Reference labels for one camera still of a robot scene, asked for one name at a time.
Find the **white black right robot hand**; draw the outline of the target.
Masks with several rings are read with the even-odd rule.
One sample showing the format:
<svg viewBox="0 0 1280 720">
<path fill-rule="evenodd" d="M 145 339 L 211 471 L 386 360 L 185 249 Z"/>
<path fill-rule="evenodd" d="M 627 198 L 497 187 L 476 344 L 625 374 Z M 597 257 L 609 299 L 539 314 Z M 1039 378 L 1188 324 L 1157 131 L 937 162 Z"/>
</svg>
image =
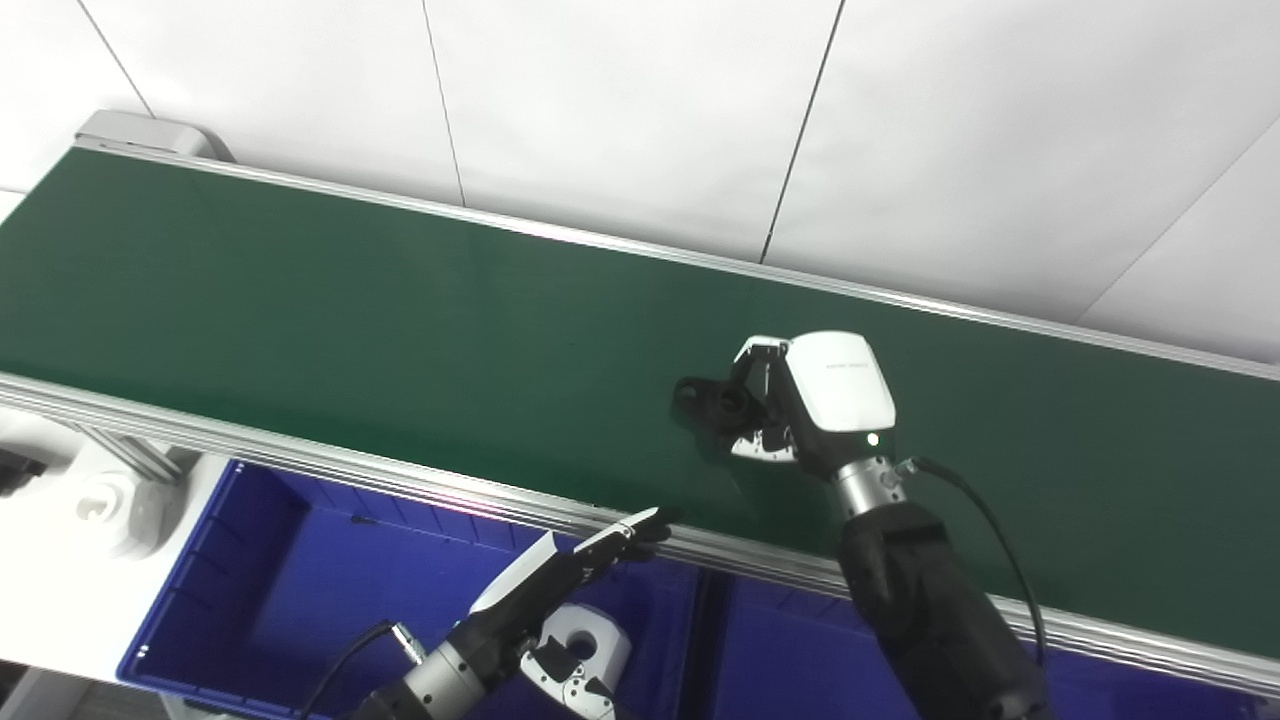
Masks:
<svg viewBox="0 0 1280 720">
<path fill-rule="evenodd" d="M 744 384 L 756 364 L 764 368 L 763 418 L 731 437 L 733 456 L 796 462 L 819 479 L 852 462 L 895 457 L 895 402 L 863 336 L 751 336 L 733 360 L 731 382 Z"/>
</svg>

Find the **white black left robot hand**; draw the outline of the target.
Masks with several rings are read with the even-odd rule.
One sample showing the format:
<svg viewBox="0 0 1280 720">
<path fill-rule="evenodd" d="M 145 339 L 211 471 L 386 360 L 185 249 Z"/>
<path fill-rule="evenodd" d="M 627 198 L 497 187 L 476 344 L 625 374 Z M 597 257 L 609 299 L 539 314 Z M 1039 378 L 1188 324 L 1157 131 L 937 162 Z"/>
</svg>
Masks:
<svg viewBox="0 0 1280 720">
<path fill-rule="evenodd" d="M 477 597 L 467 616 L 445 638 L 451 670 L 465 682 L 474 703 L 525 665 L 536 684 L 582 719 L 630 719 L 599 676 L 588 676 L 564 641 L 543 637 L 545 621 L 579 588 L 617 562 L 646 562 L 682 516 L 676 506 L 655 506 L 626 516 L 559 550 L 545 533 Z"/>
</svg>

